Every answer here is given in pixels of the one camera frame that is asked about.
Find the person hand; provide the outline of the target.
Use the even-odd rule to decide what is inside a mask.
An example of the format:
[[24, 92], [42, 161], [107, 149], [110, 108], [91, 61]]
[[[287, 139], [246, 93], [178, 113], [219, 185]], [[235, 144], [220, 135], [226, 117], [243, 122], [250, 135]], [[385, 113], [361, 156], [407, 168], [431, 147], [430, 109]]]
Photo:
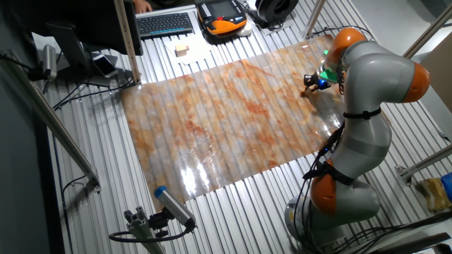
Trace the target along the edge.
[[135, 7], [135, 12], [138, 14], [151, 12], [153, 10], [152, 6], [146, 0], [133, 0]]

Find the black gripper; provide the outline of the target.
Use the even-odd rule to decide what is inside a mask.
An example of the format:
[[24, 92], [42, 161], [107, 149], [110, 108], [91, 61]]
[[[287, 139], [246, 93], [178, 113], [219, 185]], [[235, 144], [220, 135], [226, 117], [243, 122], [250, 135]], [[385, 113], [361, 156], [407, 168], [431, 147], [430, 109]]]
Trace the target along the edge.
[[331, 84], [327, 80], [320, 78], [317, 74], [313, 75], [313, 77], [305, 74], [303, 82], [304, 90], [307, 91], [310, 88], [310, 94], [312, 96], [323, 95], [330, 92]]

